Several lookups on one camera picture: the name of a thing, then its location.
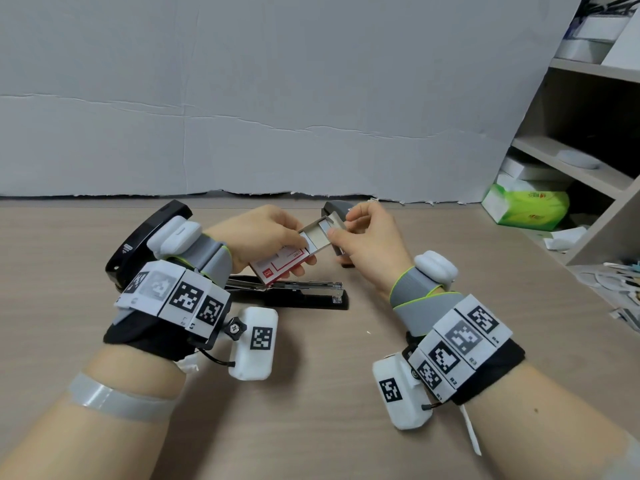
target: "black velcro strap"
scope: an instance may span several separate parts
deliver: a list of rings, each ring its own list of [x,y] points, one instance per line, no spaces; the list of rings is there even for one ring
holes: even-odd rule
[[[462,405],[469,402],[507,375],[525,358],[524,349],[512,339],[508,339],[502,347],[489,357],[451,397],[451,400]]]
[[[117,325],[111,325],[102,341],[178,361],[195,353],[195,347],[188,343],[189,336],[181,326],[136,310]]]

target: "green and white package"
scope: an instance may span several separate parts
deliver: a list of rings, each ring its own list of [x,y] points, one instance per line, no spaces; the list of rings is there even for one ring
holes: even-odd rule
[[[509,192],[493,184],[482,206],[500,225],[551,231],[569,209],[569,195],[566,192]]]

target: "gray backdrop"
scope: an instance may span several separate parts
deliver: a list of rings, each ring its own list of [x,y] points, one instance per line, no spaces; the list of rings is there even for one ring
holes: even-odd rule
[[[478,201],[580,0],[3,0],[0,194]]]

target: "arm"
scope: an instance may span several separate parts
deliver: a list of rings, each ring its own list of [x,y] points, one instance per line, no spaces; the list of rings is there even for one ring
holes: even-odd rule
[[[330,236],[348,255],[340,259],[352,261],[389,297],[398,278],[413,266],[393,217],[379,203],[366,202],[354,207],[347,221],[351,233],[334,231]],[[606,478],[616,462],[626,461],[635,442],[526,361],[465,407],[483,451],[510,479]]]
[[[268,205],[208,229],[225,241],[238,273],[251,260],[283,246],[304,247],[297,219]],[[308,260],[315,263],[316,258]],[[302,267],[292,272],[301,276]],[[119,392],[176,399],[185,375],[172,361],[126,345],[104,345],[84,374]],[[0,480],[148,479],[164,443],[169,420],[122,419],[71,402],[69,393],[42,416],[0,465]]]

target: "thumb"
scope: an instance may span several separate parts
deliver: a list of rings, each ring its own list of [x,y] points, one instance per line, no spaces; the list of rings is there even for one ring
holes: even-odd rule
[[[327,236],[332,244],[341,248],[348,255],[352,255],[356,252],[358,238],[361,237],[343,229],[336,229],[334,227],[329,229]]]
[[[286,227],[282,228],[282,237],[280,238],[280,243],[283,246],[293,246],[297,249],[302,249],[307,247],[307,240],[302,237],[297,231],[293,229],[287,229]]]

